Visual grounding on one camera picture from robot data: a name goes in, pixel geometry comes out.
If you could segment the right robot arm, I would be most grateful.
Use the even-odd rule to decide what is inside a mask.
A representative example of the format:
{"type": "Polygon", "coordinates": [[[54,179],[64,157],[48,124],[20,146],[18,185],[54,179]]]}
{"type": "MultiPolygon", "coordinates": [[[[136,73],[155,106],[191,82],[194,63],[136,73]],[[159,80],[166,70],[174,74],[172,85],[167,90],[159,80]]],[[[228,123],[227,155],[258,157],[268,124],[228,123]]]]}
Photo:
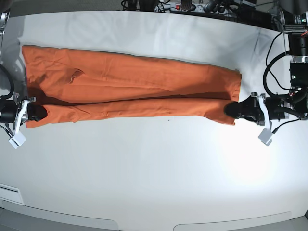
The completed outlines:
{"type": "Polygon", "coordinates": [[[9,8],[0,13],[0,128],[13,137],[23,124],[40,121],[47,111],[36,105],[37,97],[29,96],[20,43],[8,35],[10,13],[9,8]]]}

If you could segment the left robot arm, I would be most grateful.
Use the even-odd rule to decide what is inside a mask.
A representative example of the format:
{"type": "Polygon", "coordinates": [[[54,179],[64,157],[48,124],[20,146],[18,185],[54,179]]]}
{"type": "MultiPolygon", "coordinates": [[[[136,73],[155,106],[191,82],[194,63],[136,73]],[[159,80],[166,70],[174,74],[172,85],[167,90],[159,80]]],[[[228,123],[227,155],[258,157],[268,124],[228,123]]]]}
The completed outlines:
{"type": "Polygon", "coordinates": [[[275,3],[277,30],[288,39],[289,50],[266,61],[263,74],[264,94],[256,92],[242,102],[230,103],[224,108],[226,115],[234,119],[245,119],[257,125],[265,126],[265,131],[275,134],[273,120],[286,119],[293,115],[298,121],[308,118],[308,2],[306,0],[278,0],[275,3]],[[287,94],[277,94],[269,90],[267,75],[272,66],[281,58],[291,57],[290,88],[287,94]]]}

